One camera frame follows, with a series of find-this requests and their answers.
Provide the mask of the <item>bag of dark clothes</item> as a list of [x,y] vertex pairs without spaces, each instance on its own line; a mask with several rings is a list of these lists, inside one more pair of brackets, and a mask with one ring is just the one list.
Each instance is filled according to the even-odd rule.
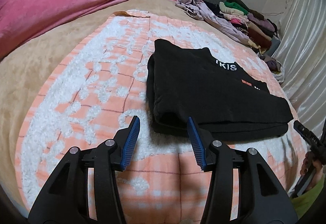
[[282,64],[276,59],[265,54],[258,54],[258,57],[265,62],[277,82],[283,83],[285,79],[285,71]]

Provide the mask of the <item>beige bed sheet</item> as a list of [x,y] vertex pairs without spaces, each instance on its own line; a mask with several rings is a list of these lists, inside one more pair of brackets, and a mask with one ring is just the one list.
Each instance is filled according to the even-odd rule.
[[54,68],[76,45],[113,12],[134,9],[192,21],[171,0],[129,0],[60,25],[26,42],[1,61],[1,186],[20,211],[25,211],[25,206],[15,177],[15,147],[33,100]]

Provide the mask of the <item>lilac crumpled garment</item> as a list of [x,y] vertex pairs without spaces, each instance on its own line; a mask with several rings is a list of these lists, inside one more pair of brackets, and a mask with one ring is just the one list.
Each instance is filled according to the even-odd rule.
[[237,30],[230,22],[217,17],[203,0],[176,0],[175,5],[187,15],[200,21],[205,21],[235,42],[257,48],[258,46],[245,34]]

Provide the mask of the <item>stack of folded clothes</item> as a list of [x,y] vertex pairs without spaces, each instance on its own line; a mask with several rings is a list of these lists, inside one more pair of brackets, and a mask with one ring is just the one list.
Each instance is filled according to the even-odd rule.
[[277,25],[263,14],[247,7],[241,0],[204,3],[217,17],[227,20],[235,29],[248,36],[260,47],[260,53],[272,56],[279,47],[281,41]]

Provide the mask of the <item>orange white plaid blanket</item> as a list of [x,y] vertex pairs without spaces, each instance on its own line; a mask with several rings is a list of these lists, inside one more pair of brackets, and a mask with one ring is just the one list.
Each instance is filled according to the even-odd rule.
[[131,164],[116,174],[129,223],[199,223],[210,174],[197,166],[189,140],[153,132],[146,105],[149,56],[158,38],[182,48],[209,48],[236,62],[269,91],[285,93],[247,47],[199,22],[147,11],[111,15],[60,62],[39,90],[19,132],[18,189],[30,209],[55,166],[73,146],[90,149],[140,118]]

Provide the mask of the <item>black printed t-shirt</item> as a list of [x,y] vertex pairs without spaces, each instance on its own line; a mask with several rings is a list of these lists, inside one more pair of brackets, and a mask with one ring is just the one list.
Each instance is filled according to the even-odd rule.
[[187,136],[187,120],[215,139],[247,142],[281,136],[293,119],[285,98],[270,93],[236,62],[208,48],[185,49],[164,39],[148,60],[146,96],[155,132]]

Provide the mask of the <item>white satin curtain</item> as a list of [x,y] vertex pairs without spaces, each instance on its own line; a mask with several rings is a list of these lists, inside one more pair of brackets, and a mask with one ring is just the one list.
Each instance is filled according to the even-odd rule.
[[276,23],[281,84],[302,124],[317,136],[325,121],[325,0],[267,0],[263,13]]

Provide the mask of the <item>green sleeve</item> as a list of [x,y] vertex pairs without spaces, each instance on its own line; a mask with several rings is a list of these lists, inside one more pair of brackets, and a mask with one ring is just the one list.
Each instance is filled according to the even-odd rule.
[[306,191],[303,195],[297,198],[290,198],[293,207],[296,211],[298,218],[300,219],[313,205],[316,198],[321,193],[324,187],[324,177],[309,191]]

